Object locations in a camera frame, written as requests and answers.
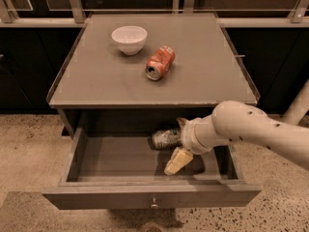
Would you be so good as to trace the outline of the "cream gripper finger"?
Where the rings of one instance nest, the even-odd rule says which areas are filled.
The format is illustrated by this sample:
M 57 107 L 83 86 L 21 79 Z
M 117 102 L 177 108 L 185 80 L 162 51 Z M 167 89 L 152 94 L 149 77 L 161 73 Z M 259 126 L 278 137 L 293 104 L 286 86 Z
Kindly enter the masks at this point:
M 183 129 L 189 123 L 189 121 L 183 117 L 178 117 L 177 122 L 181 129 Z
M 167 162 L 164 173 L 174 175 L 193 160 L 193 154 L 183 147 L 177 147 Z

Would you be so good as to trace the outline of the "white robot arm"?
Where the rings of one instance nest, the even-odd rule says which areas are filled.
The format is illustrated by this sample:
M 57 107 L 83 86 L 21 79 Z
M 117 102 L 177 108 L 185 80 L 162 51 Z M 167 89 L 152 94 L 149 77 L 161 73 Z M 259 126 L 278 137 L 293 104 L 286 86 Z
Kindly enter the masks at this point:
M 174 175 L 195 155 L 205 156 L 217 146 L 244 141 L 263 146 L 286 160 L 309 169 L 309 129 L 298 123 L 309 110 L 309 81 L 304 84 L 282 120 L 269 118 L 240 101 L 218 104 L 204 118 L 178 120 L 182 145 L 174 151 L 164 173 Z

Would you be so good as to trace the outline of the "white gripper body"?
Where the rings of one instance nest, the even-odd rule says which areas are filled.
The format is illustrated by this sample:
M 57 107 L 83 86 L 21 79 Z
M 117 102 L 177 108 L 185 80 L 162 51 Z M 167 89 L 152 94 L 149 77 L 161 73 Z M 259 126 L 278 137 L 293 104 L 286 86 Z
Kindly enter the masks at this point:
M 226 144 L 226 137 L 216 132 L 211 116 L 188 121 L 189 123 L 181 129 L 181 143 L 187 151 L 194 155 L 202 155 L 216 146 Z

